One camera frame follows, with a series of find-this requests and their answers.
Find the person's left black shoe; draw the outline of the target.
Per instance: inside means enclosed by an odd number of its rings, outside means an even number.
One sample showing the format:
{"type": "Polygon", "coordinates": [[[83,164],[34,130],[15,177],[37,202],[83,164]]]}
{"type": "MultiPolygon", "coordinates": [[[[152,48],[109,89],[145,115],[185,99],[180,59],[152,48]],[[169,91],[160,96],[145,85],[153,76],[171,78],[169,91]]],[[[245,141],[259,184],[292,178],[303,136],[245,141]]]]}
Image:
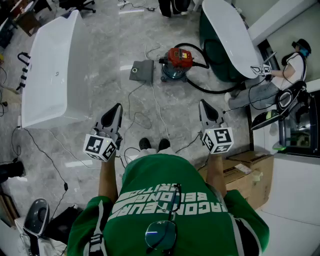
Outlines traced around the person's left black shoe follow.
{"type": "Polygon", "coordinates": [[[140,139],[139,148],[140,148],[140,150],[151,149],[152,146],[151,146],[151,143],[150,143],[149,139],[146,138],[146,137],[143,137],[142,139],[140,139]]]}

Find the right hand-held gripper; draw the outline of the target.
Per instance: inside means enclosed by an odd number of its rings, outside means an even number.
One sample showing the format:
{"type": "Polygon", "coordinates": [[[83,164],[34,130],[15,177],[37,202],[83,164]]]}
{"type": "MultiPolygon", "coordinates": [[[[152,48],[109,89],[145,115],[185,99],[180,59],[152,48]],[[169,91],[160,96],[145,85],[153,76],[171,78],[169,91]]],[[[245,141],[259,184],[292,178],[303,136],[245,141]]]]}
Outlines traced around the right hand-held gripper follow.
{"type": "Polygon", "coordinates": [[[200,139],[210,154],[227,153],[234,145],[232,128],[224,122],[223,114],[201,99],[198,104],[202,123],[200,139]]]}

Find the person in white shirt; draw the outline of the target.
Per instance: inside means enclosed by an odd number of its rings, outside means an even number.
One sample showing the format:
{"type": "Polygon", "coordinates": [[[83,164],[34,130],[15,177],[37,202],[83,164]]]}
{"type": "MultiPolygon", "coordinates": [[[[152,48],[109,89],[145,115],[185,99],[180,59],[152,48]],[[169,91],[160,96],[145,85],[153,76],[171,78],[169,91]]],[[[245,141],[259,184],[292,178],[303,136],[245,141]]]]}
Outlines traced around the person in white shirt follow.
{"type": "Polygon", "coordinates": [[[149,155],[154,155],[154,154],[167,154],[167,155],[174,155],[176,156],[177,154],[173,151],[171,147],[168,147],[166,149],[157,151],[155,148],[148,148],[148,149],[142,149],[137,158],[149,156],[149,155]]]}

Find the person's right forearm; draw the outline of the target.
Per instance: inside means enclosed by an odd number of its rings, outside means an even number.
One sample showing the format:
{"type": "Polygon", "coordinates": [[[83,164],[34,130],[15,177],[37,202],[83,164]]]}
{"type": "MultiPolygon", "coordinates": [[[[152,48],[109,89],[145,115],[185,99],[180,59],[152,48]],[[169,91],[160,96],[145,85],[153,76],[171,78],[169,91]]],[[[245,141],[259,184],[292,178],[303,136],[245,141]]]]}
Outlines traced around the person's right forearm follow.
{"type": "Polygon", "coordinates": [[[224,198],[227,188],[224,178],[223,159],[221,154],[209,154],[207,161],[206,182],[220,192],[224,198]]]}

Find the person's black shoe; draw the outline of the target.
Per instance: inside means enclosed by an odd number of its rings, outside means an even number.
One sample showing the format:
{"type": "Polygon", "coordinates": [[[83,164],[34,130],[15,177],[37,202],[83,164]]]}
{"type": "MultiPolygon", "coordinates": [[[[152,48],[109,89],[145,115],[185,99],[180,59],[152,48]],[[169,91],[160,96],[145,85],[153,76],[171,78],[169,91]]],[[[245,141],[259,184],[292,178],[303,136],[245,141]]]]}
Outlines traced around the person's black shoe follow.
{"type": "Polygon", "coordinates": [[[152,146],[151,146],[151,143],[150,143],[149,139],[146,138],[146,137],[143,137],[142,139],[140,139],[139,148],[140,148],[140,150],[151,149],[152,146]]]}
{"type": "Polygon", "coordinates": [[[158,151],[166,150],[171,147],[171,143],[167,138],[162,138],[158,145],[158,151]]]}

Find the grey white toilet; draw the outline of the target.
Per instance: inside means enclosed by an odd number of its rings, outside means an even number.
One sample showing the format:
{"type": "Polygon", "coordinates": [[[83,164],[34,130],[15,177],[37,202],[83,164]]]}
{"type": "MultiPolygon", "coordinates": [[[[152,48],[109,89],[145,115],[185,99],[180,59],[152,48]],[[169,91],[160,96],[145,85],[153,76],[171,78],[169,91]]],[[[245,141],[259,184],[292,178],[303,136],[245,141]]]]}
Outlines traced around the grey white toilet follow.
{"type": "Polygon", "coordinates": [[[46,199],[38,198],[30,206],[23,228],[34,236],[42,236],[48,226],[50,206],[46,199]]]}

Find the black bathtub faucet set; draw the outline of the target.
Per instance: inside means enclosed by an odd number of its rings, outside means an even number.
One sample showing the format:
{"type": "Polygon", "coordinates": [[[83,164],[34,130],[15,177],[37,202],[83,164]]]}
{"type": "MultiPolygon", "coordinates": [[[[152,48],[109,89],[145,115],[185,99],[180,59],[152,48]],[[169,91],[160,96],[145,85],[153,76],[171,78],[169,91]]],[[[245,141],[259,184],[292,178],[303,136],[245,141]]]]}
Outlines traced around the black bathtub faucet set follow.
{"type": "Polygon", "coordinates": [[[24,67],[22,68],[22,75],[20,76],[20,82],[18,87],[16,88],[16,91],[19,91],[20,89],[24,88],[26,86],[25,84],[25,80],[27,79],[27,72],[28,72],[28,67],[30,65],[29,60],[31,59],[31,57],[29,56],[29,54],[27,52],[20,52],[17,55],[17,58],[19,61],[21,61],[24,64],[24,67]]]}

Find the black case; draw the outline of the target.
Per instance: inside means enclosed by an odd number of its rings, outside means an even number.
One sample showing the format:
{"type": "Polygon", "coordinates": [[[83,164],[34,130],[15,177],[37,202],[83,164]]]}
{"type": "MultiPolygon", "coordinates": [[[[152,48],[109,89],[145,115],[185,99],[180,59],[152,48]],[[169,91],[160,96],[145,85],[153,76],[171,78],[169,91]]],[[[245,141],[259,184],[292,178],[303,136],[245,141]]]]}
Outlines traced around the black case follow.
{"type": "Polygon", "coordinates": [[[82,211],[81,208],[68,207],[48,224],[44,236],[67,245],[72,225],[82,211]]]}

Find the white bathtub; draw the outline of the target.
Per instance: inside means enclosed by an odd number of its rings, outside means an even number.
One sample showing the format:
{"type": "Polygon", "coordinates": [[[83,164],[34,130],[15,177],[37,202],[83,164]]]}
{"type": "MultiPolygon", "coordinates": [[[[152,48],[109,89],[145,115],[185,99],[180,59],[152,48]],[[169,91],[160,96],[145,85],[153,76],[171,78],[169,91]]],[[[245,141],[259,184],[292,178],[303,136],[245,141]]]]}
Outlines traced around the white bathtub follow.
{"type": "Polygon", "coordinates": [[[22,90],[23,128],[50,129],[89,117],[89,40],[78,10],[37,31],[22,90]]]}

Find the black green panel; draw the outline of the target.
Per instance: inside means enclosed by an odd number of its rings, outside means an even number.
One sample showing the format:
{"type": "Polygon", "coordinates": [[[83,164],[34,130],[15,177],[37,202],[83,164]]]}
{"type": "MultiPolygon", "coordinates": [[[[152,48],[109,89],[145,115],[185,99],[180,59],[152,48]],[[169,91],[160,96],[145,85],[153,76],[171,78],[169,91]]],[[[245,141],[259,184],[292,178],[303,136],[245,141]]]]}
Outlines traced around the black green panel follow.
{"type": "Polygon", "coordinates": [[[278,113],[277,110],[272,109],[257,115],[251,123],[251,130],[255,131],[266,127],[278,120],[280,120],[282,116],[278,113]]]}

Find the green bathtub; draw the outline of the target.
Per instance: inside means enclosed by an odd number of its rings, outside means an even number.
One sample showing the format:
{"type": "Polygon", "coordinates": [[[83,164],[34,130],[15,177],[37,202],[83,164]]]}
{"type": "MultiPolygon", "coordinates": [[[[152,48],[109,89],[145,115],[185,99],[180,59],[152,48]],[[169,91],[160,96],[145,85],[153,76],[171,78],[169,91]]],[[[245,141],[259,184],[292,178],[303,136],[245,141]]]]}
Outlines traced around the green bathtub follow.
{"type": "Polygon", "coordinates": [[[238,12],[225,0],[203,0],[199,41],[213,73],[223,82],[255,79],[259,59],[238,12]]]}

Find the red vacuum cleaner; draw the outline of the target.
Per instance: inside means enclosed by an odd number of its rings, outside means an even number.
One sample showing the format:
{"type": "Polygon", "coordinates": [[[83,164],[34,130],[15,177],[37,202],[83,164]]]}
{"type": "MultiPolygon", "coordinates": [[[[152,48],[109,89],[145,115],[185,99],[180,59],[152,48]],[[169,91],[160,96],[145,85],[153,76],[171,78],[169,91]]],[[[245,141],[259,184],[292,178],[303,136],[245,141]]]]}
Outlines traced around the red vacuum cleaner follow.
{"type": "Polygon", "coordinates": [[[186,73],[193,67],[193,58],[190,51],[175,47],[171,48],[158,62],[161,66],[162,82],[182,81],[186,83],[186,73]]]}

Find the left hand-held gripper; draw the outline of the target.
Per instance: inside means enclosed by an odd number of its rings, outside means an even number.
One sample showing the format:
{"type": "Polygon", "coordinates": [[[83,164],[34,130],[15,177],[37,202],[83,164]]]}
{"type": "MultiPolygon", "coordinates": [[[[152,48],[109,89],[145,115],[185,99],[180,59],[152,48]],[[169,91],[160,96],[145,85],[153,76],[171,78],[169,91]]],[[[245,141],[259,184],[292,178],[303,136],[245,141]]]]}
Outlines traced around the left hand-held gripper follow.
{"type": "Polygon", "coordinates": [[[96,122],[86,134],[83,152],[94,160],[108,162],[120,148],[122,137],[118,130],[121,127],[123,107],[116,103],[102,115],[100,123],[96,122]]]}

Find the grey dust bag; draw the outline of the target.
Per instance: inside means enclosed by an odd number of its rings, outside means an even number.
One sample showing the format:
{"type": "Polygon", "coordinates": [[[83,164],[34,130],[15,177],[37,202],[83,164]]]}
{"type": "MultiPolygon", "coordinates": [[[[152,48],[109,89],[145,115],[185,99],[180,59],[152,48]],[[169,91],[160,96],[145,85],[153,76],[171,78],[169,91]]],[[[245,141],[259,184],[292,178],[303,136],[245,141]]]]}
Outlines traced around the grey dust bag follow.
{"type": "Polygon", "coordinates": [[[152,83],[154,77],[154,61],[147,59],[134,61],[130,70],[129,80],[152,83]]]}

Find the person's left forearm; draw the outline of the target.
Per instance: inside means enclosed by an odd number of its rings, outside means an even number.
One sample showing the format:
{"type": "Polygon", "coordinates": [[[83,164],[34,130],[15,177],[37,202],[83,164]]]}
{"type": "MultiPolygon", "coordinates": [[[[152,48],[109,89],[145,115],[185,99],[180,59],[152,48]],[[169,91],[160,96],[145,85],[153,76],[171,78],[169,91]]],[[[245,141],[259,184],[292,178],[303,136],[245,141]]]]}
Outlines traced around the person's left forearm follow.
{"type": "Polygon", "coordinates": [[[118,188],[116,183],[115,171],[115,154],[109,159],[108,162],[101,163],[98,195],[107,197],[114,204],[118,199],[118,188]]]}

